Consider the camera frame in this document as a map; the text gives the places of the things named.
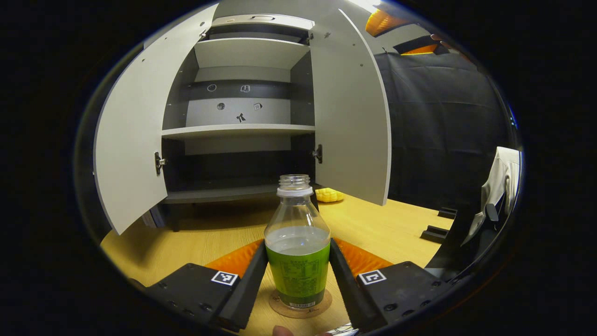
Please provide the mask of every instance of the green bottle label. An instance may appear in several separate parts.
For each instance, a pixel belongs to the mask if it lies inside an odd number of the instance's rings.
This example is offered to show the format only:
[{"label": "green bottle label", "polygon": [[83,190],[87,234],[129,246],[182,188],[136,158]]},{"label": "green bottle label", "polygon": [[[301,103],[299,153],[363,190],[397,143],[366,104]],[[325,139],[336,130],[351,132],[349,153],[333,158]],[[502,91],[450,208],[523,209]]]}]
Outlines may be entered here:
[{"label": "green bottle label", "polygon": [[286,255],[266,246],[273,281],[283,303],[308,308],[321,302],[328,275],[330,244],[307,255]]}]

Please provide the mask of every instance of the water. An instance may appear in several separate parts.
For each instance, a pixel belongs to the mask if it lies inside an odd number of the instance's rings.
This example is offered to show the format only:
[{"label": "water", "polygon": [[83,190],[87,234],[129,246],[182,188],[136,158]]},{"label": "water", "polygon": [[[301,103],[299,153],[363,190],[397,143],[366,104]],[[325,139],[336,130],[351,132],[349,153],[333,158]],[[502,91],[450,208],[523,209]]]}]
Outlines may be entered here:
[{"label": "water", "polygon": [[285,227],[270,232],[266,245],[274,252],[286,255],[307,255],[327,246],[330,234],[310,226]]}]

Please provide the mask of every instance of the black curtain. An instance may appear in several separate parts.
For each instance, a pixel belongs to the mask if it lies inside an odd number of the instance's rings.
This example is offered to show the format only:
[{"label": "black curtain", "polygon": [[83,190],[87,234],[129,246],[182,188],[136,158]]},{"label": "black curtain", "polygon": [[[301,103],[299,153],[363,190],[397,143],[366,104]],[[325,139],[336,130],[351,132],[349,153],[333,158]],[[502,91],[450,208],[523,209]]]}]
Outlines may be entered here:
[{"label": "black curtain", "polygon": [[392,128],[388,198],[431,209],[480,207],[496,147],[512,147],[490,79],[453,53],[382,53],[376,61]]}]

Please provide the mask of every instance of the yellow sponge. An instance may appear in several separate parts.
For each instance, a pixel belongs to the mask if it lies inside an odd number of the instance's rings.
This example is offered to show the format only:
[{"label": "yellow sponge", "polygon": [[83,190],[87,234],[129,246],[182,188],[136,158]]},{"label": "yellow sponge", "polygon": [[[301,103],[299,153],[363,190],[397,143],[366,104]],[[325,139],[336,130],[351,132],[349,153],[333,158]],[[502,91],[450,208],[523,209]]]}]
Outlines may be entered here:
[{"label": "yellow sponge", "polygon": [[336,202],[344,199],[344,194],[331,188],[316,189],[315,195],[320,202]]}]

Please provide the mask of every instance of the screw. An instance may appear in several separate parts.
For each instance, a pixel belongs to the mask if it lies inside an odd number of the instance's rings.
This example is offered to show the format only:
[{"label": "screw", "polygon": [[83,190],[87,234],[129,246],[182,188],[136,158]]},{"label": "screw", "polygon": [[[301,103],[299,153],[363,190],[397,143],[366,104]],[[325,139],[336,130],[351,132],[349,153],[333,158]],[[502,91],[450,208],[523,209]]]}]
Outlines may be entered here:
[{"label": "screw", "polygon": [[213,308],[211,308],[211,306],[207,303],[200,303],[199,304],[199,308],[205,310],[205,311],[212,311],[214,310]]},{"label": "screw", "polygon": [[385,311],[392,311],[392,310],[394,310],[396,308],[398,308],[398,305],[395,304],[395,303],[392,303],[392,304],[386,304],[386,306],[383,307],[383,310],[385,310]]}]

